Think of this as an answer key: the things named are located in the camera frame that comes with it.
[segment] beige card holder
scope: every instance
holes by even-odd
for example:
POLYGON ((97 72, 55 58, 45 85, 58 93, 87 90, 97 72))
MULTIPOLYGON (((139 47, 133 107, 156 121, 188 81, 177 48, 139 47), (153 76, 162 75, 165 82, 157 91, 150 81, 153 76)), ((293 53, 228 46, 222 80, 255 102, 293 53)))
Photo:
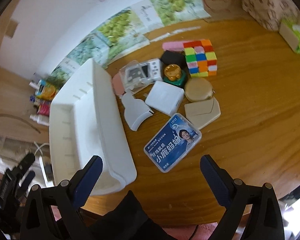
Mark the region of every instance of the beige card holder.
POLYGON ((214 97, 209 100, 186 104, 185 110, 186 118, 199 130, 221 115, 219 103, 214 97))

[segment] white plastic bin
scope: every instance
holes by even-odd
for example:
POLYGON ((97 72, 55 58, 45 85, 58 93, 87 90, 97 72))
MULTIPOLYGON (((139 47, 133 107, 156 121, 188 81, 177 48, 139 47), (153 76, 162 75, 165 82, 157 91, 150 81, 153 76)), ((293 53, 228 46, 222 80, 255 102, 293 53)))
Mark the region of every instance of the white plastic bin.
POLYGON ((50 108, 50 154, 55 183, 71 179, 93 155, 103 171, 91 195, 122 190, 137 177, 111 76, 93 59, 63 86, 50 108))

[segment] white power adapter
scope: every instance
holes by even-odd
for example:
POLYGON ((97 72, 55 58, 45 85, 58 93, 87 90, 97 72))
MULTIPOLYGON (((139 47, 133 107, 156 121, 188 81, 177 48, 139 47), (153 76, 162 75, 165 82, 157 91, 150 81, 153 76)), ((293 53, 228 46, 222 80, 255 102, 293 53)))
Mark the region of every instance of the white power adapter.
POLYGON ((184 93, 182 88, 156 81, 145 103, 166 115, 173 116, 183 100, 184 93))

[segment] wooden table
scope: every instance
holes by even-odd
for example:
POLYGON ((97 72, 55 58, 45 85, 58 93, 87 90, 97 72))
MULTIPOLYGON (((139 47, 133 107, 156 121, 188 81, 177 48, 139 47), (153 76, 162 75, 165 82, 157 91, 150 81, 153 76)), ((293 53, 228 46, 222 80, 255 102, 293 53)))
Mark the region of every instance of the wooden table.
MULTIPOLYGON (((168 173, 160 172, 143 152, 146 143, 169 117, 158 111, 133 132, 122 123, 137 168, 137 179, 121 192, 90 197, 85 209, 105 214, 128 190, 162 226, 203 224, 220 220, 224 208, 215 200, 199 169, 202 155, 210 154, 233 178, 262 186, 270 182, 278 198, 300 185, 300 55, 293 53, 278 33, 255 21, 206 23, 198 20, 151 33, 156 37, 187 26, 201 29, 164 41, 210 39, 218 58, 218 75, 207 78, 219 101, 221 116, 201 130, 202 140, 168 173)), ((108 68, 113 76, 128 62, 158 58, 164 41, 135 51, 108 68)), ((143 94, 150 87, 136 94, 143 94)), ((185 115, 185 98, 178 112, 185 115)))

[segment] rubik's cube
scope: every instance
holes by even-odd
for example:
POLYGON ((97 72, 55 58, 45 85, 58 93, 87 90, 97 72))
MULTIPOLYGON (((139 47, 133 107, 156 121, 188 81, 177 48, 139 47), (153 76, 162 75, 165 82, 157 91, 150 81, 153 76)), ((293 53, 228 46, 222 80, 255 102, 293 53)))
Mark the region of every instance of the rubik's cube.
POLYGON ((217 74, 217 57, 210 40, 183 43, 191 77, 208 77, 217 74))

